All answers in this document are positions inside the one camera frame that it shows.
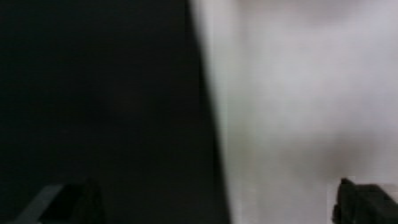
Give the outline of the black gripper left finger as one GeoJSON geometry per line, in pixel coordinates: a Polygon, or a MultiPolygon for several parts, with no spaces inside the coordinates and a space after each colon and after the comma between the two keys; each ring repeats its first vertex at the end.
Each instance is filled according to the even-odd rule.
{"type": "Polygon", "coordinates": [[[11,224],[105,224],[98,182],[47,185],[11,224]]]}

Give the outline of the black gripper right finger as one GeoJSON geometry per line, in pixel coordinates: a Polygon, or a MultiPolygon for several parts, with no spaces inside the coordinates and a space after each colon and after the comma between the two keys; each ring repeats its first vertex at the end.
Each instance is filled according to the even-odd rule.
{"type": "Polygon", "coordinates": [[[398,224],[398,202],[375,184],[342,179],[333,209],[335,224],[398,224]]]}

